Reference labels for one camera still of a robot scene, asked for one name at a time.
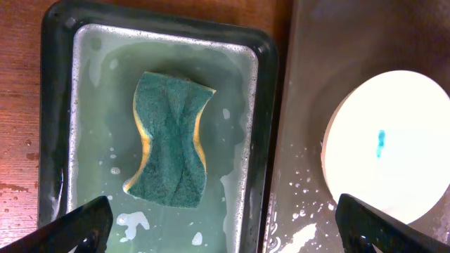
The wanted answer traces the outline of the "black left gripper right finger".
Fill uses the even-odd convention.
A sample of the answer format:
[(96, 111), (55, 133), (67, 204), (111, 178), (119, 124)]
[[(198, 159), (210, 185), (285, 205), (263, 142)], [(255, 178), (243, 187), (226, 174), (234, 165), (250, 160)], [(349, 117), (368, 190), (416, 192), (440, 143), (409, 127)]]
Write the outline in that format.
[(335, 220), (346, 253), (381, 252), (447, 253), (449, 246), (358, 198), (342, 194)]

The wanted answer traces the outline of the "dark green water tray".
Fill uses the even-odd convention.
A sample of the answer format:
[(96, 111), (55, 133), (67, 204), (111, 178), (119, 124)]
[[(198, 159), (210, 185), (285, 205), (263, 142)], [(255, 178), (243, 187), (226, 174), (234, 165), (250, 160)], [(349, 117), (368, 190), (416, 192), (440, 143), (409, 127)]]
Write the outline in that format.
[(277, 72), (259, 30), (55, 3), (41, 27), (39, 227), (103, 197), (108, 252), (257, 252)]

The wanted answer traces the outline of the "dark brown serving tray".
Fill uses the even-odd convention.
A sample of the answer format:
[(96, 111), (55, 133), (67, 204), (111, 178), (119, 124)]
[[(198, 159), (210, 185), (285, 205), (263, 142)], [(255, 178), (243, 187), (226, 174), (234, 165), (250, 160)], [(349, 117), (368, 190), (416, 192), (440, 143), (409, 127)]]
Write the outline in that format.
[(294, 3), (263, 252), (343, 250), (323, 137), (349, 93), (391, 70), (449, 89), (447, 0)]

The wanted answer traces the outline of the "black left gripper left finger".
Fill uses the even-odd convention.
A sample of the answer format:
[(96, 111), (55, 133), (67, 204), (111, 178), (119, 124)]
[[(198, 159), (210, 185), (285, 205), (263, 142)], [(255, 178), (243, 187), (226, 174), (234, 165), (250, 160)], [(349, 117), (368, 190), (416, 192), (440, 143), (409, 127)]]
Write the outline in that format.
[(1, 253), (105, 253), (112, 224), (109, 200), (106, 196), (100, 196), (1, 248)]

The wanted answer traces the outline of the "white plate top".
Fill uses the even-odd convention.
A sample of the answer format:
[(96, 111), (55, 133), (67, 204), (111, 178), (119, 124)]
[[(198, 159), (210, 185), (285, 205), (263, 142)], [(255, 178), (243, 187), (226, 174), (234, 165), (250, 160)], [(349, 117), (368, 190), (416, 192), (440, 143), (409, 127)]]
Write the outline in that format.
[(449, 186), (449, 96), (418, 72), (368, 79), (333, 113), (321, 164), (334, 200), (349, 194), (414, 222)]

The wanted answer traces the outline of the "green and yellow sponge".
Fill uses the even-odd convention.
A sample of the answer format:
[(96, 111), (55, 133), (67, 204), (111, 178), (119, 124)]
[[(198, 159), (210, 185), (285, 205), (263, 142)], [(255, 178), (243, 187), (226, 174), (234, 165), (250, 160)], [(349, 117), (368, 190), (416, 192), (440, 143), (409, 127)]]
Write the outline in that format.
[(166, 207), (196, 208), (205, 192), (207, 165), (200, 120), (215, 90), (188, 79), (144, 72), (133, 114), (141, 137), (138, 171), (123, 191)]

